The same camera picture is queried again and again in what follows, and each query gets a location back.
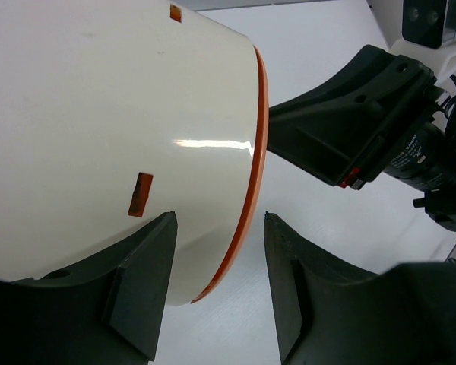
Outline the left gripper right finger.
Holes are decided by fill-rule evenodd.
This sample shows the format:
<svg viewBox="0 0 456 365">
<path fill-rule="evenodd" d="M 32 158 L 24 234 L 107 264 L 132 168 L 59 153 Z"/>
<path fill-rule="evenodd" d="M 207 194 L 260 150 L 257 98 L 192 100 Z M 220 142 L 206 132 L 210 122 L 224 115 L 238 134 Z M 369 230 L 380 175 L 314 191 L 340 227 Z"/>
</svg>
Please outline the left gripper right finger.
<svg viewBox="0 0 456 365">
<path fill-rule="evenodd" d="M 456 263 L 404 263 L 377 275 L 273 213 L 264 249 L 281 363 L 456 364 Z"/>
</svg>

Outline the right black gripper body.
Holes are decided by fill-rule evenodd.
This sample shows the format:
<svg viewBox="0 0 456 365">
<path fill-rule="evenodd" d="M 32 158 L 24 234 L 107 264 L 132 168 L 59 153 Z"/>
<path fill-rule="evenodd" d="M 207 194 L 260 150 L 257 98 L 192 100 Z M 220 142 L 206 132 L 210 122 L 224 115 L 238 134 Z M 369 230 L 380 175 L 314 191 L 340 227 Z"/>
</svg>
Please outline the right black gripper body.
<svg viewBox="0 0 456 365">
<path fill-rule="evenodd" d="M 456 94 L 442 107 L 444 130 L 427 122 L 404 145 L 385 173 L 423 193 L 413 200 L 435 223 L 456 232 Z"/>
</svg>

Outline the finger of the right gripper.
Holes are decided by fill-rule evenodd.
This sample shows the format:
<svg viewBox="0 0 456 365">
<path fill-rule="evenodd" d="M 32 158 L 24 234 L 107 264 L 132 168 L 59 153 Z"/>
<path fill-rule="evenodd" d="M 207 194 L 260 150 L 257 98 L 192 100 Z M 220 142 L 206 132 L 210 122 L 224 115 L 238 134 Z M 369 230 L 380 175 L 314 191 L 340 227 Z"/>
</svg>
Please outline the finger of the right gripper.
<svg viewBox="0 0 456 365">
<path fill-rule="evenodd" d="M 330 186 L 373 181 L 436 109 L 422 62 L 364 46 L 335 76 L 269 111 L 268 150 Z"/>
</svg>

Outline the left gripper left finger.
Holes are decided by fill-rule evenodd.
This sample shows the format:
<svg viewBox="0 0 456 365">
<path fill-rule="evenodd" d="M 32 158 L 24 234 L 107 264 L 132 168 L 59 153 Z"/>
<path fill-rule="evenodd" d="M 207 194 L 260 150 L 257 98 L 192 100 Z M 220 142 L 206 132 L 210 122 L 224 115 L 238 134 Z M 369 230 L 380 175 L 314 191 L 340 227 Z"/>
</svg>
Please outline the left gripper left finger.
<svg viewBox="0 0 456 365">
<path fill-rule="evenodd" d="M 153 361 L 177 229 L 166 212 L 44 278 L 0 281 L 0 364 Z"/>
</svg>

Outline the cream drawer cabinet shell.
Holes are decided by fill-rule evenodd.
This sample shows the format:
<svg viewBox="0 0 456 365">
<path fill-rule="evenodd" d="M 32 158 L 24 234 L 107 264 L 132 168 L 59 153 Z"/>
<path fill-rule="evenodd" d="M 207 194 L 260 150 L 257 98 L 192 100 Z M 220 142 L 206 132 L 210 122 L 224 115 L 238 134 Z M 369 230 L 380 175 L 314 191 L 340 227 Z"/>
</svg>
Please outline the cream drawer cabinet shell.
<svg viewBox="0 0 456 365">
<path fill-rule="evenodd" d="M 0 280 L 177 216 L 167 302 L 232 241 L 255 149 L 252 41 L 171 1 L 0 1 Z"/>
</svg>

